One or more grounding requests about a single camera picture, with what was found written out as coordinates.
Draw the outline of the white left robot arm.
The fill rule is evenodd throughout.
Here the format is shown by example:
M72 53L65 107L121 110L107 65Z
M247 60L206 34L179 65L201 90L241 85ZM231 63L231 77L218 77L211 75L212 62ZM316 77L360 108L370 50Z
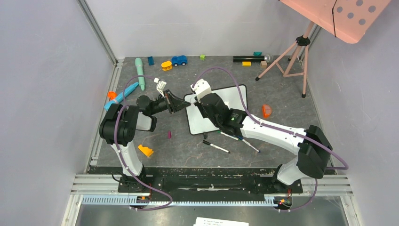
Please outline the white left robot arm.
M122 187L142 192L148 186L144 166L133 144L136 131L153 132L157 124L155 114L163 111L173 114L190 105L190 102L175 96L168 89L155 100L142 95L136 105L123 107L121 104L111 104L100 124L99 135L113 148L122 165L119 180Z

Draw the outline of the white whiteboard black frame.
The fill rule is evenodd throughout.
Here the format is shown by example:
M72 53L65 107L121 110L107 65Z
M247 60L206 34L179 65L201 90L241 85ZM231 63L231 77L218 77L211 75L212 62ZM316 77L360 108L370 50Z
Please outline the white whiteboard black frame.
M247 87L245 85L230 86L212 90L218 95L215 116L203 118L194 105L197 101L195 93L187 94L184 100L191 103L186 108L189 132L198 135L205 132L220 130L228 135L242 136L243 121L247 116Z

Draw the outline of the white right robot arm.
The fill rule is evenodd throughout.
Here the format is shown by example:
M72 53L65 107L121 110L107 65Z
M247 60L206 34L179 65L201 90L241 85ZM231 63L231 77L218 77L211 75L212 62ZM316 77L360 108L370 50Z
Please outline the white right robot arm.
M194 105L203 118L227 135L261 140L295 155L276 169L271 180L275 191L284 192L303 177L324 177L332 146L319 127L290 128L264 121L243 110L229 108L216 93L196 98Z

